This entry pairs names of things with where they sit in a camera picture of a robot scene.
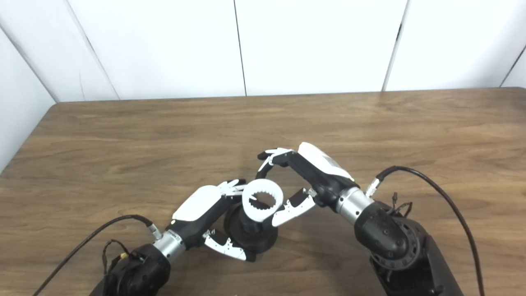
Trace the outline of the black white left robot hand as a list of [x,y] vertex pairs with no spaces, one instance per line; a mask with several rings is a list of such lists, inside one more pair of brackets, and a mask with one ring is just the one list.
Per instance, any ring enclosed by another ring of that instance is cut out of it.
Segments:
[[226,180],[218,185],[205,185],[192,193],[173,213],[166,227],[168,246],[161,249],[165,257],[173,262],[184,251],[205,245],[220,254],[254,262],[255,254],[227,234],[211,229],[231,206],[241,202],[245,186],[244,179]]

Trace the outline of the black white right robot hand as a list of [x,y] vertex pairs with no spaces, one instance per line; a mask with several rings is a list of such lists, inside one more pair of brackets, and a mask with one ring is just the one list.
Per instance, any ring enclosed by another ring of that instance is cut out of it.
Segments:
[[314,206],[328,207],[337,212],[342,191],[357,187],[355,180],[325,152],[308,142],[300,143],[297,150],[273,148],[258,154],[263,163],[256,179],[265,179],[275,166],[290,167],[306,180],[311,188],[300,189],[298,196],[288,201],[269,218],[273,227],[304,214]]

